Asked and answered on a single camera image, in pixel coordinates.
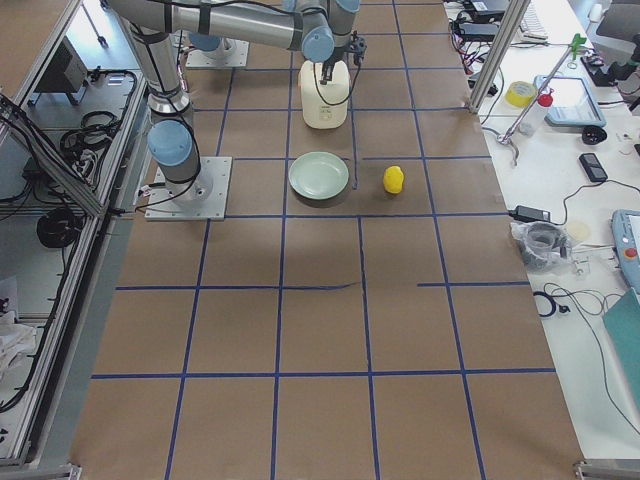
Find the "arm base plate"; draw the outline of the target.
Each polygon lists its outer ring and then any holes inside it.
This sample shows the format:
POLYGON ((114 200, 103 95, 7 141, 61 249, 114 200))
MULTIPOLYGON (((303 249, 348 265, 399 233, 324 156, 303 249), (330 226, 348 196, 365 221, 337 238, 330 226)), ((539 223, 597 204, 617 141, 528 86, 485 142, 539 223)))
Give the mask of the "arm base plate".
POLYGON ((249 43, 225 37, 191 34, 186 67, 190 69, 244 68, 249 43))
POLYGON ((199 221, 225 218, 232 171, 231 157, 201 158, 201 170, 193 184, 166 182, 160 167, 155 182, 164 183, 153 189, 144 216, 149 221, 199 221))

